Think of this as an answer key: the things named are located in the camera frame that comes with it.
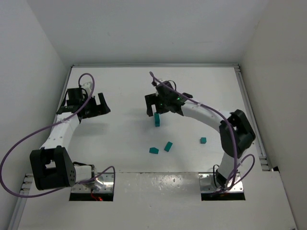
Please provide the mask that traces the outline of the teal arch block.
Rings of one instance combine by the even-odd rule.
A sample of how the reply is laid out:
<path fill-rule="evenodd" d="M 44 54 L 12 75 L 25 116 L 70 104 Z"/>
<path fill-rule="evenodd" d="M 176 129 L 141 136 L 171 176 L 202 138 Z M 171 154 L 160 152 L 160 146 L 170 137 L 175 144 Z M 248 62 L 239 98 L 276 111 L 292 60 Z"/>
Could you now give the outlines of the teal arch block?
<path fill-rule="evenodd" d="M 159 117 L 155 117 L 154 118 L 154 124 L 155 124 L 155 127 L 159 127 L 160 126 L 160 118 Z"/>

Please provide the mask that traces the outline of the teal cube block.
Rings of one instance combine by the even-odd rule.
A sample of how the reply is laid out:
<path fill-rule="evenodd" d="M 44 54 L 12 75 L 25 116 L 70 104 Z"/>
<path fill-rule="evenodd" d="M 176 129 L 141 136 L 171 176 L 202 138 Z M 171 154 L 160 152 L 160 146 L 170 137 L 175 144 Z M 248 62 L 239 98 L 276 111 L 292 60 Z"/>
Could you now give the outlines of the teal cube block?
<path fill-rule="evenodd" d="M 200 143 L 201 144 L 206 144 L 207 143 L 207 138 L 206 137 L 201 137 L 200 138 Z"/>

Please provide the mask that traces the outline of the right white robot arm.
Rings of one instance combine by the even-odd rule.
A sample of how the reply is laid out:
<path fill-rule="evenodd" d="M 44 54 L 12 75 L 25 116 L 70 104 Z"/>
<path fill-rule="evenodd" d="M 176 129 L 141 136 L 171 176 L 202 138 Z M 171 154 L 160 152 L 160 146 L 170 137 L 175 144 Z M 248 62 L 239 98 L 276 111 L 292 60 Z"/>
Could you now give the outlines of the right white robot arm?
<path fill-rule="evenodd" d="M 157 114 L 172 112 L 198 120 L 220 134 L 224 155 L 213 176 L 214 186 L 220 191 L 230 190 L 237 184 L 239 166 L 247 158 L 246 150 L 252 145 L 256 135 L 241 110 L 222 113 L 193 100 L 188 93 L 178 93 L 170 82 L 153 80 L 156 92 L 146 95 L 147 115 L 153 116 L 152 107 Z"/>

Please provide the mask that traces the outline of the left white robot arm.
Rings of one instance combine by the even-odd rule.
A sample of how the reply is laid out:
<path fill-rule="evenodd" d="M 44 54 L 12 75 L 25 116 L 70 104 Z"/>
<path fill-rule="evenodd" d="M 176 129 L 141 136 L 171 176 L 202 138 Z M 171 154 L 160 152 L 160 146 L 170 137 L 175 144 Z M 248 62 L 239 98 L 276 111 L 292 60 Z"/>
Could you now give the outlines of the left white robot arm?
<path fill-rule="evenodd" d="M 98 94 L 100 104 L 91 96 L 90 82 L 67 89 L 56 112 L 55 125 L 40 149 L 30 153 L 30 163 L 38 190 L 73 187 L 76 183 L 90 183 L 95 174 L 92 164 L 73 162 L 68 147 L 74 131 L 83 119 L 110 113 L 104 95 Z"/>

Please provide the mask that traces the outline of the teal small rectangular block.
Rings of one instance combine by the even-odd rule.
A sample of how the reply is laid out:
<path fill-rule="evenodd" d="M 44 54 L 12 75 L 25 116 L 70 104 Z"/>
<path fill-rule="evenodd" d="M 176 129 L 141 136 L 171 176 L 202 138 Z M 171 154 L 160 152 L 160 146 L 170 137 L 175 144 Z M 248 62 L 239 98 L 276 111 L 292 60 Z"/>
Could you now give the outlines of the teal small rectangular block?
<path fill-rule="evenodd" d="M 172 148 L 173 143 L 172 142 L 167 142 L 167 144 L 164 147 L 164 151 L 169 152 Z"/>

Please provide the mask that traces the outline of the teal pentagon roof block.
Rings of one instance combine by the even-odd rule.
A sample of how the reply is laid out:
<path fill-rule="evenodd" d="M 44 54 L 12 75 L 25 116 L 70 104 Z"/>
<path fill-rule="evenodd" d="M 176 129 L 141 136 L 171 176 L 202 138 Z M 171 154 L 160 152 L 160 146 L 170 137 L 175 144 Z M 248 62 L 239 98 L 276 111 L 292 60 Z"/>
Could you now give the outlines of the teal pentagon roof block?
<path fill-rule="evenodd" d="M 158 154 L 159 153 L 159 149 L 155 148 L 155 147 L 151 147 L 151 148 L 149 148 L 149 153 L 151 153 L 151 154 Z"/>

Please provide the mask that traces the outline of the aluminium frame rail back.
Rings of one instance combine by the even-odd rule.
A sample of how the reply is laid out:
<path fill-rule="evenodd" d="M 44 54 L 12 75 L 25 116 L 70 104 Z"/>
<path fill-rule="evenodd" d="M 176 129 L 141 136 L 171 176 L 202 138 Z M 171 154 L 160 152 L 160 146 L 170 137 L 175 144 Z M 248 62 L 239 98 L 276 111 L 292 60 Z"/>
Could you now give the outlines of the aluminium frame rail back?
<path fill-rule="evenodd" d="M 218 68 L 239 68 L 238 64 L 218 63 L 120 63 L 120 64 L 74 64 L 72 68 L 121 68 L 121 67 L 218 67 Z"/>

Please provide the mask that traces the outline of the aluminium frame rail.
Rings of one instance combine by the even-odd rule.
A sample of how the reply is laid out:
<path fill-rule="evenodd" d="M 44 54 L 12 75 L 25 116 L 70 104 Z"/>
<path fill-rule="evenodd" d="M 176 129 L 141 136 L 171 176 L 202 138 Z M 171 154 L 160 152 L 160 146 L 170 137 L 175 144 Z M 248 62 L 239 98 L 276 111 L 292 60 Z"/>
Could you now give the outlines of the aluminium frame rail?
<path fill-rule="evenodd" d="M 71 66 L 69 68 L 68 74 L 66 76 L 64 87 L 63 87 L 62 94 L 61 94 L 61 97 L 60 97 L 60 102 L 64 98 L 64 94 L 65 94 L 65 91 L 66 91 L 66 88 L 67 88 L 67 85 L 68 85 L 68 81 L 69 81 L 69 77 L 71 75 L 72 68 L 73 68 L 73 66 Z M 24 195 L 24 196 L 29 195 L 29 192 L 31 190 L 31 185 L 32 185 L 33 182 L 34 182 L 33 175 L 31 173 L 26 173 L 24 175 L 24 179 L 23 179 L 19 194 Z M 26 202 L 27 202 L 26 198 L 19 197 L 17 199 L 16 205 L 15 205 L 12 217 L 11 217 L 11 221 L 10 221 L 9 226 L 7 228 L 8 230 L 17 230 L 18 229 Z"/>
<path fill-rule="evenodd" d="M 218 68 L 239 68 L 238 64 L 218 63 L 120 63 L 120 64 L 74 64 L 72 68 L 121 68 L 121 67 L 218 67 Z"/>
<path fill-rule="evenodd" d="M 235 73 L 236 73 L 236 78 L 237 78 L 237 81 L 238 81 L 238 84 L 239 84 L 239 87 L 240 87 L 243 102 L 244 102 L 244 105 L 245 105 L 247 117 L 248 117 L 250 124 L 251 124 L 251 126 L 254 130 L 255 135 L 256 135 L 256 138 L 255 138 L 253 145 L 256 148 L 256 152 L 257 152 L 257 155 L 258 155 L 258 158 L 259 158 L 259 164 L 261 166 L 262 171 L 272 172 L 272 167 L 271 167 L 270 161 L 267 157 L 266 150 L 264 148 L 263 141 L 262 141 L 261 136 L 260 136 L 260 132 L 259 132 L 259 129 L 258 129 L 258 126 L 257 126 L 256 118 L 255 118 L 254 113 L 253 113 L 253 109 L 252 109 L 252 106 L 251 106 L 251 103 L 250 103 L 250 100 L 249 100 L 249 97 L 248 97 L 248 93 L 247 93 L 247 90 L 246 90 L 246 87 L 245 87 L 245 84 L 244 84 L 244 80 L 243 80 L 241 69 L 240 69 L 239 65 L 237 65 L 235 67 Z"/>

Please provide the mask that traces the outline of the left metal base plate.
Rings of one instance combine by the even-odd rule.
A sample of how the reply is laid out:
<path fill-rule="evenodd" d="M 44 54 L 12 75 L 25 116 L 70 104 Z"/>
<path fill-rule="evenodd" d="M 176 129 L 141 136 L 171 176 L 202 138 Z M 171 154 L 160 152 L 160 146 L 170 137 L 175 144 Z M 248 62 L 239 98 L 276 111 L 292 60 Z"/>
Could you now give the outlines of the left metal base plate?
<path fill-rule="evenodd" d="M 114 173 L 108 172 L 100 175 L 89 184 L 76 184 L 71 188 L 71 193 L 102 193 L 110 194 L 114 192 Z"/>

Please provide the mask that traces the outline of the metal base plate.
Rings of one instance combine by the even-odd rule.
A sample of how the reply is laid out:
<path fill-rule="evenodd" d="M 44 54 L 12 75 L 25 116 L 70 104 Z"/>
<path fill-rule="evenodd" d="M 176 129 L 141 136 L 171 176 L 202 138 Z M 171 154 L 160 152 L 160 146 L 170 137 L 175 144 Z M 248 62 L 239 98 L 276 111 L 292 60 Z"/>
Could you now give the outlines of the metal base plate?
<path fill-rule="evenodd" d="M 100 175 L 89 184 L 76 184 L 71 188 L 71 193 L 102 193 L 110 194 L 114 192 L 114 173 L 108 172 Z"/>
<path fill-rule="evenodd" d="M 235 179 L 235 185 L 228 191 L 227 193 L 243 193 L 243 183 L 240 181 L 241 175 L 237 173 Z M 204 172 L 199 173 L 199 181 L 200 181 L 200 190 L 202 194 L 211 194 L 214 192 L 218 192 L 221 190 L 218 183 L 213 182 L 213 173 L 212 172 Z"/>

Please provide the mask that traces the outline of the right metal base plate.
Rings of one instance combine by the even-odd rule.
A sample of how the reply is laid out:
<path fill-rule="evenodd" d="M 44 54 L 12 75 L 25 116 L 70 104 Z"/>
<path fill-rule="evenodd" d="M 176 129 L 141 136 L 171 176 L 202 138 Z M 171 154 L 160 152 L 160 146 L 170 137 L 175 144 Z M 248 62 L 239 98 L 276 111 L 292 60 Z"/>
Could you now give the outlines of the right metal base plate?
<path fill-rule="evenodd" d="M 240 181 L 241 175 L 237 173 L 235 179 L 235 185 L 228 191 L 227 193 L 243 193 L 243 183 Z M 200 181 L 200 190 L 202 194 L 211 194 L 214 192 L 218 192 L 221 190 L 218 183 L 213 182 L 213 173 L 212 172 L 204 172 L 199 173 L 199 181 Z"/>

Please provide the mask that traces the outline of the aluminium frame rail right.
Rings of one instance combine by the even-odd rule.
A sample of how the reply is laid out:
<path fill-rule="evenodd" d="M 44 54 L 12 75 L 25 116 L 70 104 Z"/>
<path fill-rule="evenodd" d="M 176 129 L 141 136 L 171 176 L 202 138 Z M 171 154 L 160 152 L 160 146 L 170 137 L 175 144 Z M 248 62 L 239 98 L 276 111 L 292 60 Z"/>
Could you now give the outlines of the aluminium frame rail right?
<path fill-rule="evenodd" d="M 253 113 L 253 109 L 252 109 L 252 106 L 251 106 L 251 103 L 250 103 L 250 100 L 249 100 L 249 97 L 248 97 L 248 93 L 247 93 L 247 90 L 246 90 L 246 87 L 245 87 L 245 84 L 244 84 L 244 80 L 243 80 L 241 69 L 240 69 L 239 65 L 237 65 L 235 67 L 235 73 L 236 73 L 236 78 L 237 78 L 237 81 L 238 81 L 238 84 L 239 84 L 239 87 L 240 87 L 243 102 L 244 102 L 244 105 L 245 105 L 247 117 L 248 117 L 250 124 L 251 124 L 251 126 L 254 130 L 255 135 L 256 135 L 256 138 L 255 138 L 253 145 L 256 148 L 256 152 L 257 152 L 257 155 L 258 155 L 258 158 L 259 158 L 259 164 L 261 166 L 262 171 L 272 172 L 272 167 L 271 167 L 270 161 L 267 157 L 266 150 L 264 148 L 263 141 L 262 141 L 261 136 L 260 136 L 260 132 L 259 132 L 259 129 L 258 129 L 258 126 L 257 126 L 256 118 L 255 118 L 254 113 Z"/>

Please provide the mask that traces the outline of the aluminium frame rail left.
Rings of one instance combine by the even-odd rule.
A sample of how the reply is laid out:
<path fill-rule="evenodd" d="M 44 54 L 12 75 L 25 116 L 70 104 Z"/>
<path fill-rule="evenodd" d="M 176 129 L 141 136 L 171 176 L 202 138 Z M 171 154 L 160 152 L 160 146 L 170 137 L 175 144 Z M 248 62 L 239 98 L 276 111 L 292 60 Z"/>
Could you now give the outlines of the aluminium frame rail left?
<path fill-rule="evenodd" d="M 64 94 L 65 94 L 65 91 L 66 91 L 66 88 L 67 88 L 67 85 L 68 85 L 68 81 L 69 81 L 69 77 L 71 75 L 72 68 L 73 68 L 73 66 L 71 66 L 69 68 L 68 74 L 66 76 L 64 87 L 63 87 L 62 94 L 61 94 L 61 97 L 60 97 L 60 102 L 64 98 Z M 19 194 L 24 195 L 24 196 L 29 195 L 29 192 L 31 190 L 31 185 L 32 185 L 33 182 L 34 182 L 33 175 L 31 173 L 26 173 L 24 175 L 24 179 L 23 179 Z M 12 217 L 11 217 L 11 221 L 10 221 L 9 226 L 7 228 L 8 230 L 17 230 L 18 229 L 26 202 L 27 202 L 26 198 L 19 197 L 17 199 L 16 205 L 15 205 Z"/>

